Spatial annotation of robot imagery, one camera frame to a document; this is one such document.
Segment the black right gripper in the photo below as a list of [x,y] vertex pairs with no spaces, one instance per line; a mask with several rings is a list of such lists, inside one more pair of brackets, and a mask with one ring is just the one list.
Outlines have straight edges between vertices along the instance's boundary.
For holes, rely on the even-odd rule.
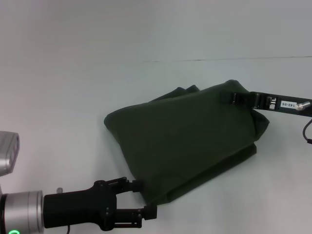
[[246,107],[254,107],[258,110],[299,115],[312,116],[312,100],[300,97],[290,97],[266,93],[237,93],[222,91],[220,102],[223,104],[234,104]]

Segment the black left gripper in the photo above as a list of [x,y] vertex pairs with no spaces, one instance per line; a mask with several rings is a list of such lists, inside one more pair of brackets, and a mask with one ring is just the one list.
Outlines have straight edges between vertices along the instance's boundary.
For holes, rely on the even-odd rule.
[[140,209],[117,209],[117,194],[143,192],[142,180],[126,177],[98,180],[87,190],[44,196],[43,222],[45,228],[82,223],[97,224],[101,230],[141,228],[142,220],[157,218],[157,205]]

